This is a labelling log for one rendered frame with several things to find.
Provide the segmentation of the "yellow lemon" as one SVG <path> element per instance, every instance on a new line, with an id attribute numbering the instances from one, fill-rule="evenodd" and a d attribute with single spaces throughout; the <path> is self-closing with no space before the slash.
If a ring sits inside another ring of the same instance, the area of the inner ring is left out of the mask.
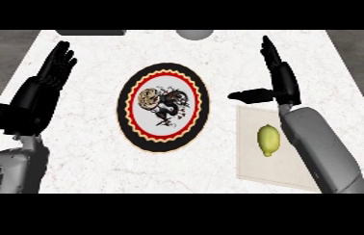
<path id="1" fill-rule="evenodd" d="M 281 133 L 278 129 L 266 125 L 259 132 L 259 144 L 263 155 L 270 157 L 281 147 Z"/>

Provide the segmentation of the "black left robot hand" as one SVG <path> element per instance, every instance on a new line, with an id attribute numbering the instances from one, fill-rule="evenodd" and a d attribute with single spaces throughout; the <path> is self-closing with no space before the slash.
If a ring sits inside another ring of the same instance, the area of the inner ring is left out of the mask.
<path id="1" fill-rule="evenodd" d="M 0 130 L 7 135 L 39 136 L 48 128 L 76 64 L 70 42 L 61 41 L 38 75 L 23 83 L 12 102 L 0 103 Z"/>

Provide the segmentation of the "beige placemat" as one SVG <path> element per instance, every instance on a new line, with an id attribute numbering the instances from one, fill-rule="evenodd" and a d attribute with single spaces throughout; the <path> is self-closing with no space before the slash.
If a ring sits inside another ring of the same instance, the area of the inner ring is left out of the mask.
<path id="1" fill-rule="evenodd" d="M 273 126 L 281 136 L 281 146 L 266 157 L 259 143 L 264 126 Z M 320 192 L 304 160 L 281 128 L 276 111 L 248 106 L 236 108 L 236 176 L 239 179 Z"/>

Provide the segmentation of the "black red patterned oval plate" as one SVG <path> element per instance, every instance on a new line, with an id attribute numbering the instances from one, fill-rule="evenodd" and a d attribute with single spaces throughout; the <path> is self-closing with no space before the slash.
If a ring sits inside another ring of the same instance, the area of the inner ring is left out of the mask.
<path id="1" fill-rule="evenodd" d="M 210 115 L 210 94 L 195 71 L 175 63 L 145 67 L 119 96 L 126 138 L 142 150 L 166 153 L 198 137 Z"/>

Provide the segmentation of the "grey round object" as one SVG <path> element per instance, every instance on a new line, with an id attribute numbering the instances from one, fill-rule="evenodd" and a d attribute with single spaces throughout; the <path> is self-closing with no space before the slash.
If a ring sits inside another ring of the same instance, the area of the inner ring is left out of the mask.
<path id="1" fill-rule="evenodd" d="M 213 35 L 213 30 L 178 30 L 179 35 L 189 40 L 203 40 Z"/>

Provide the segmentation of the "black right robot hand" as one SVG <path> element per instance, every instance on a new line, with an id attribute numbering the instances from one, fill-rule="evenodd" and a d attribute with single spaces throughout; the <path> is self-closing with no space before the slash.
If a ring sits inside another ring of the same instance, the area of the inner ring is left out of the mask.
<path id="1" fill-rule="evenodd" d="M 279 105 L 301 105 L 301 89 L 294 70 L 287 62 L 282 61 L 279 51 L 269 38 L 263 37 L 262 54 L 270 72 L 273 89 L 254 89 L 234 92 L 228 98 L 239 100 L 247 104 L 276 101 Z"/>

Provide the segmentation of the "dark grey flat object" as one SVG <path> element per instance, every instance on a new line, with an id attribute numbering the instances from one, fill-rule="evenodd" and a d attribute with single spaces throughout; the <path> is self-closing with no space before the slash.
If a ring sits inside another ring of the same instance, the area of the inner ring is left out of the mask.
<path id="1" fill-rule="evenodd" d="M 57 30 L 63 36 L 124 36 L 127 30 Z"/>

